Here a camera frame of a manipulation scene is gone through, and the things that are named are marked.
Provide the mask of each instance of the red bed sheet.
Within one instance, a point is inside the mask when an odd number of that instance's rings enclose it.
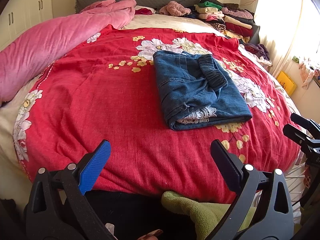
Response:
[[[173,131],[161,112],[152,54],[212,53],[244,96],[253,118]],[[230,203],[210,155],[214,139],[258,170],[287,170],[298,145],[282,133],[290,110],[268,75],[238,51],[237,39],[172,29],[115,30],[79,44],[43,73],[14,128],[18,159],[33,180],[39,168],[77,163],[102,139],[111,157],[94,189],[160,195],[174,190],[202,202]]]

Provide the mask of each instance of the silver rivet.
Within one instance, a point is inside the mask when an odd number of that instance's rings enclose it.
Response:
[[[74,164],[74,163],[70,163],[69,165],[68,165],[68,170],[74,170],[76,168],[76,165]]]
[[[42,174],[44,172],[45,172],[45,168],[40,168],[39,171],[38,171],[39,174]]]
[[[275,173],[278,174],[278,175],[282,175],[281,169],[275,169]]]
[[[251,164],[246,164],[244,167],[248,171],[253,171],[253,166]]]

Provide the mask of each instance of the wardrobe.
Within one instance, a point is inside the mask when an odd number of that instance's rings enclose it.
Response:
[[[10,0],[0,15],[0,51],[32,26],[52,18],[52,0]]]

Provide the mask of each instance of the white lace trim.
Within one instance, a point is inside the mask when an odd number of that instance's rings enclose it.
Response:
[[[187,117],[177,120],[177,122],[183,124],[197,124],[202,122],[209,122],[209,117],[217,116],[216,112],[216,108],[207,106],[205,108],[193,111]]]

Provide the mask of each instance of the green fleece fabric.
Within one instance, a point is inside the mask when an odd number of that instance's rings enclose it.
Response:
[[[199,203],[174,191],[166,191],[161,197],[162,205],[176,214],[190,216],[196,227],[197,240],[204,240],[217,226],[229,208],[229,204]],[[256,208],[250,208],[239,231],[250,225]]]
[[[208,2],[208,1],[205,1],[204,3],[198,3],[198,6],[199,7],[215,7],[215,8],[218,8],[219,10],[222,9],[222,6],[215,4],[213,2]]]

